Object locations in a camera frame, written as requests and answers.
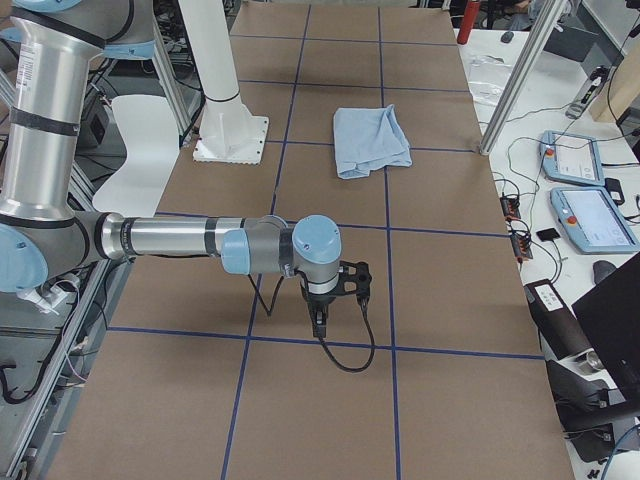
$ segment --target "blue cloth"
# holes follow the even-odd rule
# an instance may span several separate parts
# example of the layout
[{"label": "blue cloth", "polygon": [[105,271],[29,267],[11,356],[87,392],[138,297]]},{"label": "blue cloth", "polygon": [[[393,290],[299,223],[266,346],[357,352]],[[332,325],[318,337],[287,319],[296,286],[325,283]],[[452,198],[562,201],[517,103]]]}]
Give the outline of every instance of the blue cloth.
[{"label": "blue cloth", "polygon": [[387,108],[339,108],[333,116],[338,177],[368,177],[372,170],[410,167],[409,142],[394,105]]}]

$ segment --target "white desk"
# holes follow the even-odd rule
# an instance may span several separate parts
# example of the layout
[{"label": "white desk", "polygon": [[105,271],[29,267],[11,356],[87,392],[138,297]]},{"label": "white desk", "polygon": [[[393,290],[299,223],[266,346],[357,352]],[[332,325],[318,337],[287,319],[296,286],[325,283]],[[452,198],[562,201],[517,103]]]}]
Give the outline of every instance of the white desk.
[{"label": "white desk", "polygon": [[[499,31],[474,30],[469,43],[460,46],[460,54],[465,64],[465,69],[470,59],[475,55],[500,57],[504,59],[505,63],[514,65],[528,33],[516,32],[510,44],[500,42],[502,33]],[[527,80],[524,91],[510,118],[519,117],[533,110],[560,107],[569,103],[585,80],[586,74],[579,63],[543,52],[530,78]],[[490,120],[493,113],[493,107],[476,102],[475,108],[481,128],[486,127],[486,122]],[[490,155],[492,169],[515,182],[522,193],[533,192],[535,185],[532,182],[515,175],[509,170],[507,158],[509,145],[516,138],[522,136],[539,139],[545,130],[564,131],[570,123],[571,120],[565,117],[564,110],[531,114],[526,118],[507,123]],[[588,112],[572,125],[569,133],[590,135],[597,139],[620,136],[620,132],[614,124],[594,122]],[[599,142],[598,148],[604,163],[623,164],[636,162],[636,158],[625,139]],[[511,148],[513,168],[529,177],[536,178],[540,169],[538,150],[539,144],[537,142],[530,140],[518,141]],[[624,215],[637,214],[634,197],[636,193],[640,193],[640,168],[606,168],[604,173],[605,176],[617,178],[622,183],[626,198],[625,204],[620,207],[622,213]],[[606,259],[619,266],[632,255],[580,254],[565,239],[566,235],[562,227],[558,225],[556,215],[551,208],[549,190],[562,184],[548,181],[544,178],[544,173],[540,175],[538,183],[540,190],[535,197],[533,209],[530,210],[533,196],[525,195],[521,198],[520,212],[523,220],[531,227],[532,232],[554,227],[562,235],[562,238],[556,240],[556,244],[565,260],[563,261],[562,275],[556,282],[555,287],[566,303],[571,305],[593,287],[593,262],[599,259]],[[497,183],[497,188],[499,192],[502,191],[502,182]],[[513,193],[515,189],[507,185],[505,192]],[[636,235],[640,234],[640,228],[633,228],[633,230]],[[549,244],[545,244],[545,247],[554,256],[556,255],[555,250]],[[554,272],[554,264],[551,258],[535,245],[532,248],[534,259],[525,262],[522,267],[521,279],[523,284],[543,278],[551,278]],[[588,377],[589,380],[597,378],[604,378],[611,382],[607,374]],[[600,470],[602,474],[603,466],[596,463],[586,464],[582,462],[570,442],[567,442],[567,449],[569,450],[577,479],[585,478],[592,469]],[[639,472],[640,453],[629,452],[616,456],[607,474],[607,480],[632,480],[638,478]]]}]

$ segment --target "black band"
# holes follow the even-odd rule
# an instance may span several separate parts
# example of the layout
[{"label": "black band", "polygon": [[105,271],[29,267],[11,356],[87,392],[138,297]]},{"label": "black band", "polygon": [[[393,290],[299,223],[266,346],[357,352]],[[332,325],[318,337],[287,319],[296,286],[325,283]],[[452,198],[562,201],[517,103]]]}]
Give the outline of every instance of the black band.
[{"label": "black band", "polygon": [[204,225],[204,248],[209,255],[219,256],[218,249],[216,248],[216,225],[218,224],[217,218],[207,218],[207,222]]},{"label": "black band", "polygon": [[293,272],[293,228],[283,228],[280,230],[278,263],[280,271]]},{"label": "black band", "polygon": [[12,227],[33,228],[36,230],[67,228],[74,223],[73,218],[69,218],[68,220],[28,220],[26,218],[10,217],[9,215],[3,215],[1,213],[0,222]]},{"label": "black band", "polygon": [[55,133],[56,135],[65,135],[67,137],[77,137],[80,133],[80,125],[77,123],[53,120],[41,115],[36,115],[35,113],[25,112],[15,107],[11,108],[11,123],[31,130],[40,130],[42,132]]},{"label": "black band", "polygon": [[78,262],[78,265],[82,265],[89,256],[89,247],[91,245],[91,241],[89,240],[89,233],[87,232],[87,229],[84,228],[84,225],[82,225],[82,222],[78,217],[73,217],[73,223],[75,223],[76,226],[80,229],[82,237],[84,238],[84,253],[82,254],[82,260]]},{"label": "black band", "polygon": [[93,33],[86,32],[79,29],[78,27],[74,27],[73,25],[69,25],[68,23],[61,22],[60,20],[56,20],[55,18],[32,12],[30,10],[25,10],[24,8],[13,7],[11,9],[11,16],[23,18],[30,22],[37,23],[38,25],[42,25],[43,27],[50,28],[51,30],[64,33],[65,35],[77,38],[78,40],[82,40],[83,42],[87,42],[103,50],[106,45],[104,38],[98,37]]},{"label": "black band", "polygon": [[135,257],[139,255],[133,248],[133,241],[131,239],[131,230],[133,229],[133,224],[137,219],[137,217],[125,218],[122,222],[122,226],[120,227],[120,245],[122,245],[122,250],[127,257]]},{"label": "black band", "polygon": [[109,255],[107,255],[107,252],[104,251],[104,247],[102,246],[102,227],[104,227],[104,222],[107,221],[107,217],[109,215],[109,213],[103,213],[100,215],[96,222],[96,228],[93,231],[93,243],[100,256],[105,259],[108,259]]},{"label": "black band", "polygon": [[236,93],[233,97],[225,98],[224,100],[216,100],[215,98],[207,97],[206,95],[205,95],[205,98],[207,100],[211,100],[212,102],[225,103],[225,102],[230,102],[231,100],[234,100],[234,99],[238,98],[238,96],[240,96],[240,90],[238,90],[238,93]]}]

